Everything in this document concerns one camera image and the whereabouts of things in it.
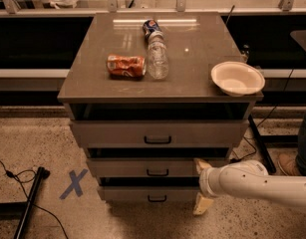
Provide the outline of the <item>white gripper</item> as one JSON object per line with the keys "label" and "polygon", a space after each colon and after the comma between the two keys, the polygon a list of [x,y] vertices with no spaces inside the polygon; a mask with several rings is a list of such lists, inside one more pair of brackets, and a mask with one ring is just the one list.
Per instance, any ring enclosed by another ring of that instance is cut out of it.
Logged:
{"label": "white gripper", "polygon": [[195,158],[194,163],[196,172],[199,174],[199,188],[202,194],[200,192],[196,194],[193,214],[202,215],[213,203],[213,199],[210,199],[210,197],[218,196],[217,182],[219,169],[211,167],[207,161],[201,158]]}

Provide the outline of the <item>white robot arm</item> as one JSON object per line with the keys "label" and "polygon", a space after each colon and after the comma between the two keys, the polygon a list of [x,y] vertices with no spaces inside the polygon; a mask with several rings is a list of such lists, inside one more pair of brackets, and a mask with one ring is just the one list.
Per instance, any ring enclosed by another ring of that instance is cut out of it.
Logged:
{"label": "white robot arm", "polygon": [[199,175],[194,215],[202,215],[221,195],[268,200],[306,214],[306,176],[269,175],[257,160],[221,167],[213,167],[200,158],[194,162]]}

